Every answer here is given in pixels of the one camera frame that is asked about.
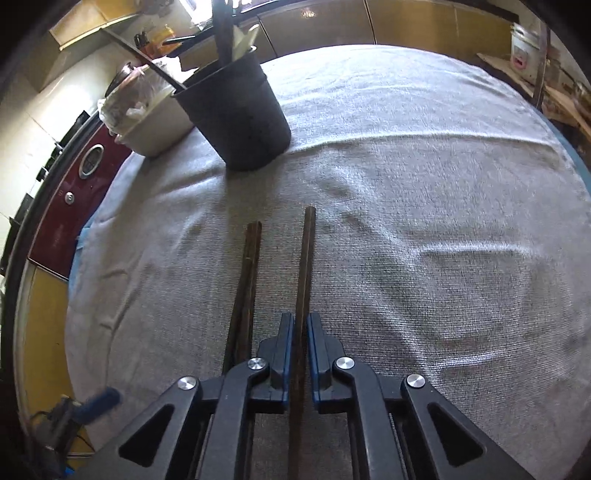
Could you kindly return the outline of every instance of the plastic bag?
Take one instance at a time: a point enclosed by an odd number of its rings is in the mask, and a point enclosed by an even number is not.
[[[178,57],[154,63],[171,77],[184,77]],[[136,68],[107,98],[98,101],[99,117],[111,132],[125,135],[174,88],[147,65]]]

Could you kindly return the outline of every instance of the wooden stick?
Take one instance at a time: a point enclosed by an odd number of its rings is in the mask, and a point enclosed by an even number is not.
[[[222,68],[232,61],[234,46],[234,23],[232,22],[232,0],[212,0],[213,33],[216,39],[219,66]]]
[[[306,319],[310,313],[310,291],[314,236],[316,234],[316,209],[306,208],[304,233],[301,239],[300,272],[298,275],[297,300],[295,301],[295,328],[291,345],[293,373],[290,380],[290,434],[287,460],[288,480],[298,479],[301,422],[304,414],[304,377],[306,375]]]
[[[246,284],[250,277],[252,268],[252,259],[249,257],[250,250],[250,234],[248,227],[245,231],[244,249],[242,250],[242,268],[240,270],[240,277],[238,278],[238,286],[236,287],[236,295],[234,297],[234,305],[232,307],[232,315],[230,317],[230,325],[228,326],[228,339],[226,341],[226,352],[224,354],[222,373],[227,374],[229,370],[236,365],[236,342],[240,331],[240,324],[242,321],[242,307],[244,305],[244,293],[246,292]]]
[[[155,71],[158,75],[160,75],[164,80],[166,80],[176,90],[182,91],[182,90],[187,89],[187,87],[185,87],[185,85],[183,85],[182,83],[173,79],[168,73],[166,73],[163,69],[161,69],[158,65],[156,65],[152,61],[152,59],[150,57],[148,57],[144,52],[139,51],[132,44],[127,43],[127,41],[124,38],[121,38],[119,35],[114,34],[110,30],[107,30],[106,28],[101,28],[100,31],[103,32],[108,37],[110,37],[112,40],[114,40],[116,43],[118,43],[121,47],[123,47],[125,50],[127,50],[132,55],[134,55],[136,58],[140,59],[141,61],[146,62],[148,64],[148,66],[153,71]]]
[[[249,259],[252,267],[246,284],[244,303],[242,305],[242,321],[236,345],[236,363],[239,364],[248,360],[252,354],[252,328],[254,325],[255,296],[256,296],[256,274],[258,268],[258,257],[261,249],[260,222],[253,222],[248,225],[250,229]]]

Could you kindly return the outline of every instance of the black plastic pot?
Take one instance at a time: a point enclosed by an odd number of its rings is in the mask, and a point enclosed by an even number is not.
[[[198,70],[174,98],[230,170],[256,170],[283,153],[291,130],[251,48],[219,68]]]

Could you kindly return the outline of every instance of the gray towel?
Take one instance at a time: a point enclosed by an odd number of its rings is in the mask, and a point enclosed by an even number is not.
[[[378,372],[424,374],[539,480],[591,436],[591,212],[532,107],[482,70],[407,48],[322,48],[264,65],[289,150],[230,173],[199,131],[131,155],[85,240],[68,310],[74,391],[123,405],[220,373],[243,229],[263,223],[255,341],[294,310],[304,207],[311,308]],[[307,405],[301,478],[351,478],[342,416]],[[258,419],[253,480],[285,477],[287,418]]]

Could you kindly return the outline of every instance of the cabinet door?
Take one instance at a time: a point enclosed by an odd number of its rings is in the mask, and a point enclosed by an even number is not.
[[[464,5],[455,6],[458,34],[458,57],[474,63],[483,53],[502,59],[511,55],[511,22],[496,15]]]
[[[258,17],[251,18],[250,20],[247,20],[240,24],[240,30],[246,33],[248,29],[251,28],[253,25],[260,23],[261,20],[259,20]],[[261,63],[265,63],[266,61],[277,58],[277,55],[275,54],[275,51],[273,50],[273,47],[271,47],[271,43],[267,38],[267,34],[263,29],[259,30],[259,34],[257,35],[255,41],[255,47],[256,56],[258,57]]]
[[[97,9],[107,22],[137,12],[134,0],[94,0]]]
[[[367,0],[378,44],[458,56],[453,5],[424,0]]]
[[[240,29],[246,33],[254,24],[260,23],[258,18],[252,18],[240,24]],[[256,56],[261,63],[276,58],[275,51],[264,31],[260,31],[255,42]],[[179,56],[183,70],[203,68],[217,60],[216,42],[213,37],[206,38]]]
[[[50,32],[63,46],[94,28],[136,12],[134,0],[82,0]]]
[[[107,20],[92,0],[82,0],[50,29],[50,32],[60,45],[65,45],[70,40],[106,22]]]
[[[332,45],[373,44],[363,0],[314,0],[259,16],[277,56]]]
[[[216,42],[209,37],[178,56],[183,70],[203,68],[217,60]]]
[[[68,308],[68,285],[53,275],[37,268],[28,291],[28,306],[17,352],[15,369],[18,372],[18,395],[21,414],[27,417],[36,411],[51,410],[61,395],[74,397],[64,347],[64,328]],[[88,440],[88,435],[81,435]],[[76,439],[72,452],[90,452],[90,447]],[[83,461],[70,461],[79,468]]]

